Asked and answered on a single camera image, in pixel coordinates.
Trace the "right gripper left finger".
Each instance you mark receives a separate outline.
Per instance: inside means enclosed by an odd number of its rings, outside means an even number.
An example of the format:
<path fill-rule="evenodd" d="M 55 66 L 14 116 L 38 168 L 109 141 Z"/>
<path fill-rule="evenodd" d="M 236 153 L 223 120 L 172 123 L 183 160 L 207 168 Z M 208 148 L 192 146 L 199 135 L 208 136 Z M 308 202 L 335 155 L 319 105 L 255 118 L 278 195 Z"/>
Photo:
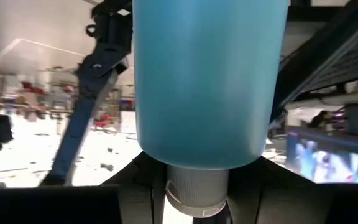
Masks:
<path fill-rule="evenodd" d="M 162 224 L 166 173 L 142 152 L 101 185 L 0 189 L 0 224 Z"/>

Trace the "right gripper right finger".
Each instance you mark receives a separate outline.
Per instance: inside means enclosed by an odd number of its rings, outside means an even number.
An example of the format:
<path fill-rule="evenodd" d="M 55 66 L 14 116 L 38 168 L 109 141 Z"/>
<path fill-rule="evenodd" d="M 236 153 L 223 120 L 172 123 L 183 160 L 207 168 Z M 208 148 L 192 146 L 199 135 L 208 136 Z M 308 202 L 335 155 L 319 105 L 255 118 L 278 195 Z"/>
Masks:
<path fill-rule="evenodd" d="M 316 184 L 260 157 L 229 173 L 234 224 L 358 224 L 358 184 Z"/>

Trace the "large teal bottle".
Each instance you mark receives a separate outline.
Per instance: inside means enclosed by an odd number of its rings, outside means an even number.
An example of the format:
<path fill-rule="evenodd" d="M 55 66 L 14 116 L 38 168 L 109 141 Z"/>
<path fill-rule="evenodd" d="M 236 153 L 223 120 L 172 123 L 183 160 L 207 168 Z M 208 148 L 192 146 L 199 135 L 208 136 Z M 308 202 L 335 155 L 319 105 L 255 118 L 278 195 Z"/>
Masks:
<path fill-rule="evenodd" d="M 288 0 L 132 0 L 137 140 L 192 217 L 226 204 L 229 170 L 264 148 Z"/>

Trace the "operator computer monitor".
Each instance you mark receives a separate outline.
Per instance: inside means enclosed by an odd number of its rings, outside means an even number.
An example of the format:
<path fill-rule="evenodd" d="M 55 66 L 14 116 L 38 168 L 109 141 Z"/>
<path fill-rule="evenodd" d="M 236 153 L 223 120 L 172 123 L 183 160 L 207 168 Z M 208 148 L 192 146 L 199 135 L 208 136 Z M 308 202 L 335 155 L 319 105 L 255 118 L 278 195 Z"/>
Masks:
<path fill-rule="evenodd" d="M 287 134 L 285 167 L 318 184 L 358 184 L 358 137 L 294 128 Z"/>

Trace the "person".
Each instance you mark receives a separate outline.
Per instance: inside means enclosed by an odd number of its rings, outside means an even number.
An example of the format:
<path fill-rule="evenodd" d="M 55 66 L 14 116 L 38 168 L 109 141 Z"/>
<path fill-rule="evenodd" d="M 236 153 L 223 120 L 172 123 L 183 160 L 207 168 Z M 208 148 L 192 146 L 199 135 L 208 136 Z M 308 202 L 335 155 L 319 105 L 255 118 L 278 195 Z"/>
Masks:
<path fill-rule="evenodd" d="M 308 128 L 322 128 L 325 127 L 333 117 L 333 113 L 330 111 L 322 110 L 313 117 L 310 123 L 307 124 Z"/>

